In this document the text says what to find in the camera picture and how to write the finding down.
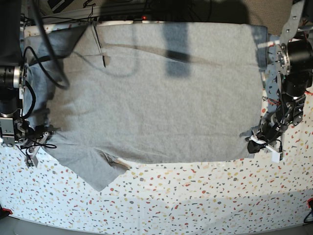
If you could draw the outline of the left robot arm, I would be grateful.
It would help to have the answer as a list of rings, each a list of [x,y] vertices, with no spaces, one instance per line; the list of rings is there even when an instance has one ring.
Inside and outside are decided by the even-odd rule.
[[[299,0],[292,5],[276,44],[278,104],[246,138],[250,154],[266,149],[271,152],[272,161],[277,163],[283,158],[283,146],[276,147],[276,144],[283,142],[283,134],[290,125],[296,127],[303,120],[305,92],[313,84],[313,27],[300,26],[305,13],[313,14],[313,4],[309,0]]]

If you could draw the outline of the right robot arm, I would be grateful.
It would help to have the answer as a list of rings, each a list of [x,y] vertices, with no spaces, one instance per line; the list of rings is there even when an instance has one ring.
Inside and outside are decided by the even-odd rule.
[[[28,122],[37,97],[26,79],[26,53],[34,49],[21,48],[21,13],[22,1],[0,2],[0,143],[25,150],[25,164],[36,167],[38,150],[48,146],[54,129]]]

